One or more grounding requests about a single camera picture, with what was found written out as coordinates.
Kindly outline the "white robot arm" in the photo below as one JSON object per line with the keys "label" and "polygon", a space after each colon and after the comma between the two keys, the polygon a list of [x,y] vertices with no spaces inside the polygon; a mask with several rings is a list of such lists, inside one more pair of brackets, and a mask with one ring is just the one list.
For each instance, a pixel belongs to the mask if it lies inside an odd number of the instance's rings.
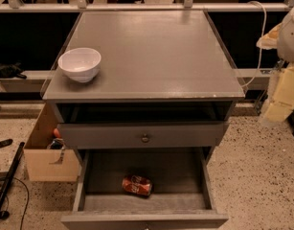
{"label": "white robot arm", "polygon": [[260,49],[276,49],[279,59],[287,63],[274,70],[268,84],[267,99],[262,105],[260,122],[273,127],[287,119],[294,110],[294,7],[283,21],[257,42]]}

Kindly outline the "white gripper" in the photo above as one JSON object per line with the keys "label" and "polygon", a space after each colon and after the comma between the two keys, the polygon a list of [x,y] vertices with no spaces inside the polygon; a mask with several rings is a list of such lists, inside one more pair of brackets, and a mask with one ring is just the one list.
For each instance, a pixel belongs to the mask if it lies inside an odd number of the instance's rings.
{"label": "white gripper", "polygon": [[260,123],[275,126],[294,110],[294,63],[271,74],[267,95],[261,108]]}

